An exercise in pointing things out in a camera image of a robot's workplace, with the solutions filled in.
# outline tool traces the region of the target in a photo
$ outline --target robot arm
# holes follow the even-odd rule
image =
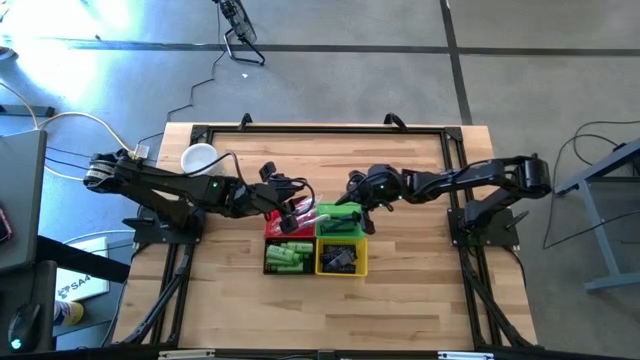
[[[359,171],[349,175],[347,193],[336,205],[355,202],[365,213],[381,206],[393,211],[391,203],[401,199],[411,204],[423,204],[443,193],[485,185],[499,187],[484,200],[474,200],[466,205],[464,224],[460,224],[465,228],[486,226],[494,214],[516,201],[538,199],[551,191],[547,163],[536,154],[481,161],[439,174],[405,169],[399,173],[390,165],[376,164],[366,175]],[[365,227],[367,230],[369,233],[375,231],[372,226]]]
[[[84,178],[85,186],[94,192],[121,194],[153,210],[166,224],[186,229],[193,220],[194,209],[242,218],[259,214],[280,213],[283,232],[297,228],[293,210],[287,202],[303,186],[295,180],[275,174],[275,165],[267,163],[260,174],[265,183],[246,184],[233,176],[197,175],[193,177],[144,165],[131,159],[125,151],[95,154]],[[156,191],[179,196],[169,200]]]

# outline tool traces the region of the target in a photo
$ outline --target wooden table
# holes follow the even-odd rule
[[[189,145],[192,125],[167,124],[159,167],[181,171],[180,156]],[[469,162],[493,157],[486,127],[462,130]],[[440,142],[431,135],[222,133],[215,135],[214,145],[238,155],[247,182],[259,182],[258,169],[271,160],[287,176],[306,177],[322,201],[344,192],[349,171],[366,171],[374,163],[444,169]],[[234,174],[231,161],[225,168]],[[475,195],[491,191],[476,189]],[[424,205],[396,202],[394,207],[393,213],[372,214],[377,233],[368,238],[366,278],[263,275],[264,219],[208,215],[191,271],[180,346],[472,349],[460,261],[448,239],[448,196]],[[114,340],[131,333],[158,297],[166,251],[166,246],[152,245],[133,262]],[[518,264],[503,249],[486,252],[496,301],[535,343]],[[478,310],[489,339],[486,312],[483,306]],[[166,329],[171,318],[167,316]]]

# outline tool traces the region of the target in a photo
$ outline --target white bowl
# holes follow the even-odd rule
[[[209,144],[195,144],[190,146],[187,150],[182,153],[182,158],[180,159],[180,165],[182,165],[182,170],[185,173],[190,173],[192,171],[196,171],[198,169],[202,169],[207,164],[212,163],[214,160],[218,158],[218,151],[216,148]],[[200,171],[197,175],[218,175],[222,171],[222,166],[220,163],[217,163],[213,166],[209,166],[208,168]]]

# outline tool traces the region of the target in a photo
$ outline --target box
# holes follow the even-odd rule
[[[280,221],[280,213],[274,211],[271,213],[271,220],[267,221],[267,225],[264,229],[264,238],[278,238],[278,239],[301,239],[315,241],[314,226],[307,226],[305,228],[297,229],[291,234],[285,234],[280,231],[273,230],[273,226],[276,222]]]
[[[280,246],[282,243],[287,242],[307,242],[313,244],[313,253],[308,259],[302,260],[304,264],[304,270],[301,273],[279,273],[275,269],[271,268],[271,265],[267,264],[267,247],[269,245]],[[268,238],[264,242],[264,255],[262,257],[262,273],[265,275],[315,275],[316,255],[317,247],[315,240],[311,239],[290,239],[290,238]]]
[[[355,274],[340,274],[340,273],[325,273],[322,272],[322,261],[320,261],[320,255],[324,252],[324,245],[355,245],[356,246],[356,255],[358,258],[355,261],[356,265],[356,273]],[[367,276],[367,239],[338,239],[338,238],[318,238],[316,239],[316,248],[314,249],[316,253],[316,274],[323,276],[344,276],[344,277],[354,277],[354,276]]]
[[[360,205],[355,203],[346,203],[344,205],[336,206],[333,203],[319,203],[316,210],[317,216],[328,214],[331,217],[335,216],[348,216],[353,212],[362,213]],[[315,226],[316,238],[338,238],[338,239],[362,239],[365,237],[365,233],[362,230],[362,226],[359,223],[353,223],[351,231],[339,232],[339,233],[325,233],[322,231],[323,224],[326,227],[331,220],[326,220],[317,223]]]

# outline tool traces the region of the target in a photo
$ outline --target concrete floor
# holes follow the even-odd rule
[[[0,78],[32,104],[89,112],[107,120],[129,144],[162,131],[167,111],[189,103],[191,85],[210,76],[218,56],[218,52],[69,50],[56,42],[34,41],[39,36],[93,39],[98,34],[103,40],[216,43],[215,6],[210,1],[50,3],[20,1],[0,24],[0,32],[14,38],[20,54],[16,61],[0,62]],[[640,48],[640,3],[632,0],[449,3],[457,42],[463,47]],[[260,44],[447,46],[438,0],[245,0],[245,6]],[[25,19],[38,21],[45,31],[38,32]],[[297,51],[265,56],[264,68],[224,57],[216,67],[216,81],[197,88],[194,107],[171,120],[239,121],[250,112],[258,122],[378,123],[393,111],[408,123],[461,124],[446,54]],[[553,165],[560,145],[581,124],[638,120],[638,57],[463,55],[460,60],[472,121],[489,126],[496,156],[538,152]],[[0,102],[17,104],[4,91]],[[28,118],[0,119],[2,134],[30,127]],[[590,130],[624,142],[637,138],[639,129],[632,125]],[[84,119],[60,120],[49,134],[51,146],[71,151],[117,149],[100,126]],[[159,142],[149,144],[157,148]],[[580,149],[593,160],[611,151],[597,139],[582,140]],[[85,162],[55,152],[49,155]],[[568,151],[561,161],[559,180],[584,168]],[[80,170],[55,168],[82,176]],[[519,233],[540,344],[637,357],[640,286],[585,293],[583,282],[606,274],[595,237],[585,234],[543,252],[549,200],[515,206],[531,212],[519,224]],[[589,226],[575,195],[556,206],[552,240]],[[49,174],[42,207],[40,233],[57,239],[124,229],[121,219],[133,216],[137,208],[123,197],[95,195],[79,183]],[[640,254],[640,246],[629,245],[623,251]],[[640,270],[637,258],[631,256],[625,266]],[[96,344],[87,339],[101,339],[106,326],[91,331],[95,336],[67,335],[59,344],[71,348]]]

